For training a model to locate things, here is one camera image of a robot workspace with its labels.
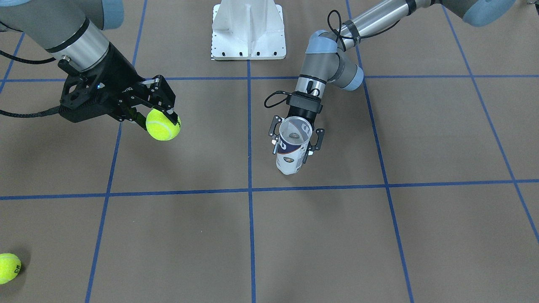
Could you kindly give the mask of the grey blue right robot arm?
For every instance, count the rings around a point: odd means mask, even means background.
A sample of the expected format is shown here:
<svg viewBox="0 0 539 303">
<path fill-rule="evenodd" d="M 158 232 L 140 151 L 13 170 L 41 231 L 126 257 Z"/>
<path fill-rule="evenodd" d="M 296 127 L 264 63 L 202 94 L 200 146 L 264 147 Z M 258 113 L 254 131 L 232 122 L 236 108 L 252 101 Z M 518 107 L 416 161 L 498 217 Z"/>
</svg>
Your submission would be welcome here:
<svg viewBox="0 0 539 303">
<path fill-rule="evenodd" d="M 123 23 L 121 0 L 2 0 L 0 14 L 2 25 L 32 38 L 68 75 L 60 105 L 48 114 L 73 123 L 108 115 L 146 128 L 136 109 L 143 105 L 180 124 L 166 79 L 138 75 L 103 33 Z"/>
</svg>

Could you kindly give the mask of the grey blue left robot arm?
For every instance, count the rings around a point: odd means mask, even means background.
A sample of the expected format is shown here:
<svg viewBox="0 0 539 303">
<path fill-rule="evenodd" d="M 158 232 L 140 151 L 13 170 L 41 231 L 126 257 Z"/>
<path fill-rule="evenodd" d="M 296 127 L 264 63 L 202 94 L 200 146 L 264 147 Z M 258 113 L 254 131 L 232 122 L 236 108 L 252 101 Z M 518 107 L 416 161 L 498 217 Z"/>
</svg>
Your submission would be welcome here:
<svg viewBox="0 0 539 303">
<path fill-rule="evenodd" d="M 321 99 L 327 84 L 343 90 L 356 90 L 364 74 L 352 64 L 345 52 L 362 40 L 392 29 L 401 19 L 419 8 L 442 5 L 462 21 L 474 27 L 483 27 L 504 15 L 514 4 L 512 0 L 383 0 L 362 14 L 329 31 L 313 33 L 305 51 L 305 58 L 296 88 L 293 92 L 278 90 L 286 96 L 288 115 L 302 117 L 310 126 L 321 113 Z"/>
</svg>

